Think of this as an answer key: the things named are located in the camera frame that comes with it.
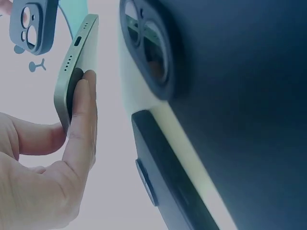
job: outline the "white backdrop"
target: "white backdrop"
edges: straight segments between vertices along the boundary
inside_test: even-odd
[[[137,173],[136,149],[130,121],[122,107],[118,75],[118,0],[88,0],[89,13],[99,14],[96,164],[91,170],[79,217],[65,230],[166,230]],[[68,27],[58,11],[55,41],[50,52],[16,54],[9,37],[7,16],[0,17],[0,110],[40,124],[58,122],[53,92],[58,70],[71,43]],[[40,64],[35,72],[29,63]],[[20,156],[29,167],[60,160],[63,148],[41,157]]]

